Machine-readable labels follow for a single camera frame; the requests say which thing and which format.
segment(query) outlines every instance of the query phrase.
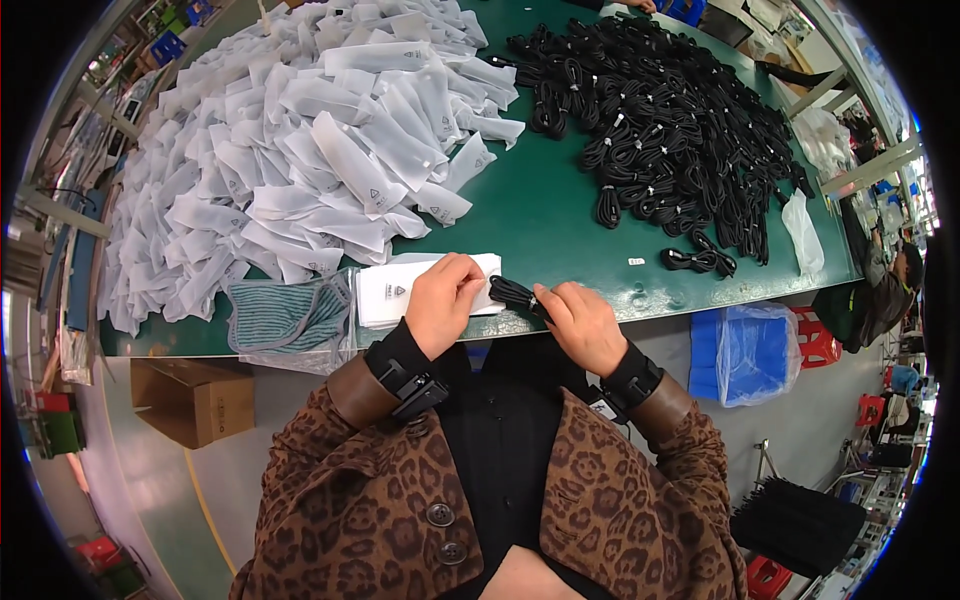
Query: factory floor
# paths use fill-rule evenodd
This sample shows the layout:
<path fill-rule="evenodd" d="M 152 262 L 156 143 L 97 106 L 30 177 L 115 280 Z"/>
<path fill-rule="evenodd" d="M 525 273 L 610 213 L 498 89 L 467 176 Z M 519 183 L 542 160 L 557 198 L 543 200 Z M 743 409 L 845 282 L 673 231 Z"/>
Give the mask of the factory floor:
<path fill-rule="evenodd" d="M 809 298 L 787 303 L 809 303 Z M 639 348 L 686 382 L 686 315 L 623 326 Z M 802 371 L 793 389 L 753 407 L 725 409 L 708 400 L 727 447 L 734 506 L 756 478 L 754 444 L 770 440 L 780 475 L 822 488 L 839 468 L 840 447 L 852 434 L 857 399 L 878 393 L 882 344 L 840 362 Z M 198 450 L 184 450 L 138 419 L 131 408 L 129 361 L 98 359 L 95 385 L 80 388 L 87 429 L 81 452 L 93 504 L 107 531 L 139 556 L 151 588 L 167 600 L 225 597 L 233 574 L 253 551 L 260 475 L 271 437 L 319 387 L 321 377 L 255 368 L 256 427 Z M 632 432 L 635 444 L 646 444 Z"/>

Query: leopard print coat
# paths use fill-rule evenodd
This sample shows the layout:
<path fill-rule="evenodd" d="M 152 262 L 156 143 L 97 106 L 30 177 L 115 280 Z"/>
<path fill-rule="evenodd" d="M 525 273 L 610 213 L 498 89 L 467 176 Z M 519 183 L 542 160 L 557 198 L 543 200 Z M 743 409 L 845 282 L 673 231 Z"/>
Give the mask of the leopard print coat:
<path fill-rule="evenodd" d="M 694 406 L 673 439 L 651 449 L 656 466 L 564 390 L 541 550 L 617 598 L 745 600 L 719 432 Z M 430 600 L 483 571 L 434 411 L 357 431 L 324 385 L 274 436 L 270 456 L 254 556 L 231 600 Z M 431 519 L 438 504 L 448 509 L 445 526 Z"/>

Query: bag pile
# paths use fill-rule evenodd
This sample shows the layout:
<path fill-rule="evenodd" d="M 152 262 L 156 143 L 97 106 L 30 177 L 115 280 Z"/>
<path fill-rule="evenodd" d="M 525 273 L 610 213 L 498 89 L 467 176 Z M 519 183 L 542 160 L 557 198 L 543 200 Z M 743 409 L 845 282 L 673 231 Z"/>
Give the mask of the bag pile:
<path fill-rule="evenodd" d="M 516 70 L 456 0 L 330 0 L 264 18 L 195 60 L 124 169 L 97 318 L 135 336 L 151 312 L 209 321 L 251 265 L 302 283 L 346 255 L 384 264 L 395 235 L 444 227 L 463 184 L 524 129 L 499 111 Z M 464 144 L 449 158 L 458 144 Z"/>

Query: yellow floor line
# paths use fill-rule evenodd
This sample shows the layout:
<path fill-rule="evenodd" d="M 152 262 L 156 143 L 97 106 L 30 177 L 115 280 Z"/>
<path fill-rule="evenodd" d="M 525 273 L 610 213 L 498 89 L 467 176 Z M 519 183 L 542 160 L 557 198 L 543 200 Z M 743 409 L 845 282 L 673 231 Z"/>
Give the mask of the yellow floor line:
<path fill-rule="evenodd" d="M 220 554 L 223 554 L 224 560 L 227 561 L 227 567 L 235 576 L 237 574 L 237 569 L 235 566 L 233 566 L 233 561 L 230 560 L 230 556 L 227 554 L 227 549 L 224 547 L 224 541 L 220 539 L 220 534 L 217 533 L 217 526 L 213 524 L 213 518 L 210 516 L 210 509 L 206 507 L 204 493 L 200 491 L 200 482 L 197 481 L 197 472 L 193 469 L 193 459 L 190 458 L 190 450 L 186 448 L 183 449 L 183 458 L 186 459 L 186 467 L 190 471 L 190 481 L 193 482 L 193 490 L 197 493 L 197 499 L 200 500 L 200 509 L 204 511 L 206 524 L 209 526 L 210 533 L 213 534 L 213 538 L 217 541 L 217 547 L 220 548 Z"/>
<path fill-rule="evenodd" d="M 104 415 L 106 415 L 107 417 L 107 431 L 110 434 L 110 447 L 113 448 L 113 454 L 116 457 L 117 466 L 120 467 L 121 466 L 120 453 L 117 452 L 117 443 L 113 438 L 113 425 L 110 424 L 110 409 L 109 409 L 109 405 L 107 404 L 107 385 L 104 383 L 104 365 L 101 362 L 102 360 L 103 360 L 102 358 L 96 359 L 96 364 L 99 367 L 99 370 L 96 373 L 96 375 L 99 377 L 98 381 L 100 381 L 100 385 L 98 386 L 100 388 L 100 399 L 104 402 Z M 124 490 L 127 491 L 127 499 L 130 501 L 131 508 L 133 508 L 133 514 L 136 516 L 136 522 L 137 524 L 140 525 L 140 529 L 143 530 L 143 538 L 150 545 L 150 549 L 154 551 L 154 556 L 156 556 L 156 561 L 159 563 L 160 569 L 163 571 L 163 574 L 166 575 L 167 581 L 169 581 L 170 585 L 174 587 L 174 590 L 177 592 L 177 595 L 180 597 L 180 600 L 184 600 L 183 594 L 180 593 L 180 588 L 177 587 L 177 582 L 175 582 L 174 578 L 171 577 L 170 573 L 167 572 L 167 567 L 163 564 L 163 559 L 160 558 L 160 554 L 156 551 L 156 548 L 154 547 L 154 541 L 150 539 L 150 534 L 147 533 L 147 528 L 143 526 L 143 521 L 140 520 L 140 513 L 136 510 L 136 505 L 133 504 L 133 495 L 130 493 L 130 487 L 127 485 L 127 477 L 123 474 L 122 467 L 120 468 L 120 480 L 123 482 Z"/>

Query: blue plastic bag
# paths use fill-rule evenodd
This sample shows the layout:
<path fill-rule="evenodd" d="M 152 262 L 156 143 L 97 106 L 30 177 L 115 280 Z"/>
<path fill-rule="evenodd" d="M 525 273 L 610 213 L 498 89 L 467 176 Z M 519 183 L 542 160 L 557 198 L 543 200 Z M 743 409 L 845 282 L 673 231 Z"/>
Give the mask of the blue plastic bag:
<path fill-rule="evenodd" d="M 725 407 L 753 406 L 784 394 L 800 374 L 797 317 L 781 304 L 696 313 L 690 338 L 688 390 Z"/>

